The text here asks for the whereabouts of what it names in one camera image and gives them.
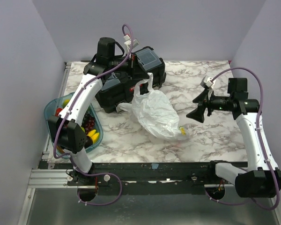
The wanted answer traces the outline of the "white plastic bag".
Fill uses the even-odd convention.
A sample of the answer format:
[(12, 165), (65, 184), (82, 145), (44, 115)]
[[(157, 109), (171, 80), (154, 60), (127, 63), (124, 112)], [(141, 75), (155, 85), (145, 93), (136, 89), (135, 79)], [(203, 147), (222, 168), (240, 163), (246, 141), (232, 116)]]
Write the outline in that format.
[(167, 141), (182, 141), (188, 133), (179, 125), (179, 116), (166, 95), (153, 89), (153, 73), (149, 78), (136, 83), (131, 103), (120, 103), (118, 112), (126, 111), (131, 119), (138, 122), (156, 138)]

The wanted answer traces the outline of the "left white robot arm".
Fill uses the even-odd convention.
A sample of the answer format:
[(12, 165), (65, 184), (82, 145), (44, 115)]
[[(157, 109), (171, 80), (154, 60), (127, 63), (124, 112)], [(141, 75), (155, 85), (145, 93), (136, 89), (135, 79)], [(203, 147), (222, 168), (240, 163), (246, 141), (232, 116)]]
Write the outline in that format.
[(125, 34), (124, 39), (127, 53), (117, 56), (114, 54), (117, 42), (113, 38), (99, 39), (97, 53), (87, 64), (78, 89), (61, 112), (48, 119), (54, 158), (69, 156), (72, 165), (79, 171), (79, 181), (84, 185), (90, 185), (95, 177), (86, 153), (86, 144), (92, 144), (92, 141), (82, 130), (82, 121), (105, 80), (121, 67), (131, 66), (129, 60), (136, 40), (129, 34)]

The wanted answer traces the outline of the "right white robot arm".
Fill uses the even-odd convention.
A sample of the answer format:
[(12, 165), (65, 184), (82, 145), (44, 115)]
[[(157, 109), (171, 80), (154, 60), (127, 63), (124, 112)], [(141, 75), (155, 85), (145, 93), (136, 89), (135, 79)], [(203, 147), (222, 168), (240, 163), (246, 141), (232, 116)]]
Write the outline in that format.
[(236, 188), (243, 198), (273, 198), (281, 190), (281, 170), (275, 162), (263, 131), (262, 117), (258, 116), (259, 101), (248, 98), (247, 79), (230, 78), (229, 96), (214, 94), (214, 81), (204, 77), (201, 86), (204, 90), (193, 100), (197, 108), (187, 114), (187, 118), (204, 122), (204, 116), (210, 116), (214, 110), (228, 111), (241, 131), (248, 158), (247, 171), (231, 163), (216, 160), (210, 163), (206, 178), (210, 183), (224, 179)]

